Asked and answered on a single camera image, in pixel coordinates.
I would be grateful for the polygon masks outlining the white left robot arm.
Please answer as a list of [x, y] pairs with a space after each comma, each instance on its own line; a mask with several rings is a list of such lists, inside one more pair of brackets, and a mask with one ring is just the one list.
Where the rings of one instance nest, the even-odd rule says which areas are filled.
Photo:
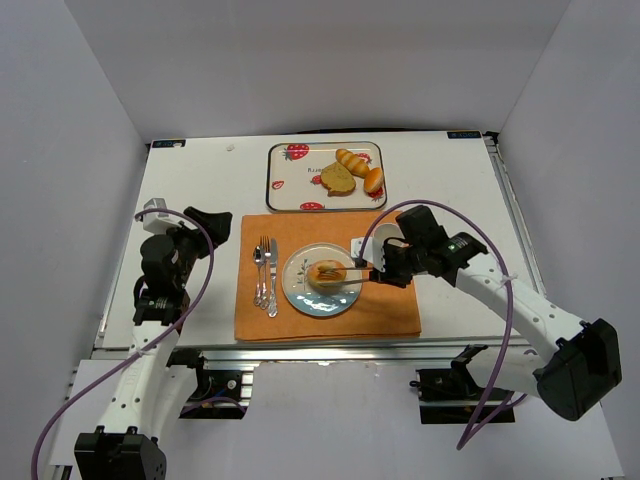
[[171, 214], [148, 205], [138, 216], [151, 235], [140, 247], [129, 355], [115, 372], [118, 383], [95, 430], [75, 442], [83, 479], [165, 478], [161, 439], [200, 384], [198, 352], [174, 352], [199, 301], [189, 297], [186, 285], [196, 262], [212, 259], [229, 239], [232, 215], [188, 207], [174, 223]]

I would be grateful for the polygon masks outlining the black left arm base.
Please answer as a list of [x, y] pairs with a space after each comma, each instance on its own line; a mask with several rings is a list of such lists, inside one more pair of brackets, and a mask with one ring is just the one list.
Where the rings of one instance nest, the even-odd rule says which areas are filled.
[[219, 368], [201, 351], [175, 350], [168, 366], [186, 366], [196, 378], [196, 388], [186, 401], [181, 419], [241, 420], [248, 409], [248, 396], [243, 394], [245, 372], [239, 368]]

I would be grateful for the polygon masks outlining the glazed donut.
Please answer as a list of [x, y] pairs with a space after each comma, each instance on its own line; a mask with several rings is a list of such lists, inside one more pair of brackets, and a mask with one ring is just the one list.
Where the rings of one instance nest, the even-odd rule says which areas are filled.
[[306, 273], [307, 283], [317, 291], [340, 288], [345, 279], [345, 266], [336, 260], [317, 261], [309, 267]]

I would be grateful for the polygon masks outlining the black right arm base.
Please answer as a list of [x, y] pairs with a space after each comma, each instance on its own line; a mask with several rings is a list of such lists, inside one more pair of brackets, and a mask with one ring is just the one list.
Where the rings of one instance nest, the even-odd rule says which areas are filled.
[[471, 419], [484, 389], [477, 386], [463, 367], [487, 345], [469, 344], [446, 366], [416, 369], [409, 382], [417, 394], [422, 425], [465, 425]]

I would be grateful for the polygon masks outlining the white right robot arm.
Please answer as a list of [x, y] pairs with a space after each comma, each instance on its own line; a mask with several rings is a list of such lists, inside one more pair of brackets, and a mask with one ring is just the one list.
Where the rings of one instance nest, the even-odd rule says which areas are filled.
[[530, 354], [469, 345], [451, 362], [444, 394], [486, 399], [493, 388], [537, 397], [561, 418], [580, 419], [622, 379], [615, 328], [588, 322], [547, 300], [509, 273], [497, 247], [481, 230], [450, 235], [432, 202], [410, 200], [394, 226], [377, 218], [351, 240], [355, 269], [371, 282], [405, 288], [418, 275], [439, 278], [499, 316], [505, 332], [519, 333]]

